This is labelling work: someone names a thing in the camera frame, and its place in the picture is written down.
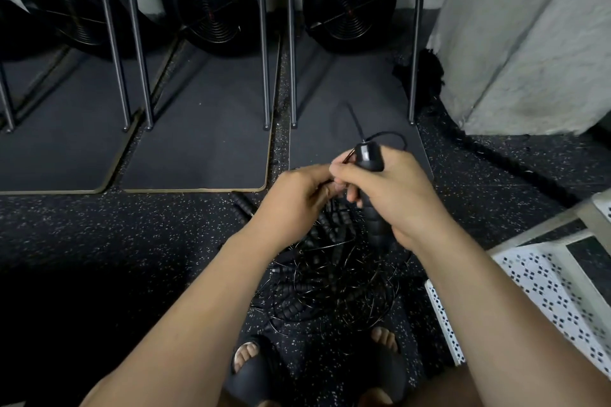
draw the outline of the sandal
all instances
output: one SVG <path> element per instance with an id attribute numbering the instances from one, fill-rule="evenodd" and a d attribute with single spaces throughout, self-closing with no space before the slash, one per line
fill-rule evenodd
<path id="1" fill-rule="evenodd" d="M 394 333 L 389 322 L 385 321 L 377 326 Z M 356 353 L 355 402 L 358 402 L 369 389 L 380 388 L 393 403 L 397 403 L 405 398 L 408 390 L 408 372 L 405 360 L 401 356 L 401 346 L 397 341 L 398 350 L 394 352 L 386 345 L 375 342 L 371 339 L 372 329 L 363 332 L 357 339 L 361 349 Z"/>
<path id="2" fill-rule="evenodd" d="M 233 361 L 238 349 L 245 343 L 255 343 L 259 353 L 248 359 L 238 373 L 233 370 Z M 250 407 L 256 407 L 264 400 L 282 404 L 285 399 L 284 377 L 280 355 L 263 335 L 251 335 L 238 344 L 233 351 L 229 373 L 223 385 L 225 390 L 236 399 Z"/>

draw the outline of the jump rope handle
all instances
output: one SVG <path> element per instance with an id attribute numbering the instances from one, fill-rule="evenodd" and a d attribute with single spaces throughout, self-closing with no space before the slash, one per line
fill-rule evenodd
<path id="1" fill-rule="evenodd" d="M 380 145 L 374 141 L 358 144 L 355 148 L 355 157 L 355 164 L 366 171 L 384 171 L 382 151 Z M 378 214 L 366 193 L 361 192 L 361 200 L 370 245 L 378 251 L 387 251 L 393 238 L 390 224 Z"/>

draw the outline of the perforated metal panel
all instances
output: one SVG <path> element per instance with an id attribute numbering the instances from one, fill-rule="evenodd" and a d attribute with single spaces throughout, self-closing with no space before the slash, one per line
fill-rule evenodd
<path id="1" fill-rule="evenodd" d="M 493 256 L 556 328 L 611 378 L 611 311 L 562 244 L 520 246 Z M 426 291 L 454 361 L 465 362 L 446 311 L 430 280 Z"/>

